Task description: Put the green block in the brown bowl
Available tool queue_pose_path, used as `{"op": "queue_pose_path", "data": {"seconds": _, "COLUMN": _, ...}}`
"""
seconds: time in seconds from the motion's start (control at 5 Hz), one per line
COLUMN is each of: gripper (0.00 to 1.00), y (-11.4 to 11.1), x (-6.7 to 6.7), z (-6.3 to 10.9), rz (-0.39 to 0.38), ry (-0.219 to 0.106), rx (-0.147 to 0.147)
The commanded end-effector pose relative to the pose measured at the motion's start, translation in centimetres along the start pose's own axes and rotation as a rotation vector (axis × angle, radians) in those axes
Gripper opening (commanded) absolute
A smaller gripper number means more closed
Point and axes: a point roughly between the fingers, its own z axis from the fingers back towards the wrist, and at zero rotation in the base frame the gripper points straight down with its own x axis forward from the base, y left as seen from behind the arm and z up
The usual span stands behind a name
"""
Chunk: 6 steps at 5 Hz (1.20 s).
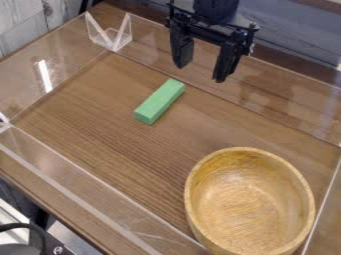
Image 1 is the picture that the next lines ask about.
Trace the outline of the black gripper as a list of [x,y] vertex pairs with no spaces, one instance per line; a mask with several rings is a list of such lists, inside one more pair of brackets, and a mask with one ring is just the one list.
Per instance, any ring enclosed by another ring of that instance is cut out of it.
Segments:
[[251,53],[254,34],[259,30],[238,13],[238,6],[238,2],[167,3],[172,61],[180,69],[192,61],[192,37],[221,45],[212,71],[217,83],[234,73],[240,55]]

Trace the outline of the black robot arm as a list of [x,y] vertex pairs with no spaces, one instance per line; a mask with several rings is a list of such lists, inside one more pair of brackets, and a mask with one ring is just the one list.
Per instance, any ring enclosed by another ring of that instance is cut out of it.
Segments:
[[259,26],[238,14],[239,0],[169,0],[165,27],[171,57],[181,69],[193,56],[193,39],[219,47],[212,79],[221,83],[236,69],[242,56],[252,53]]

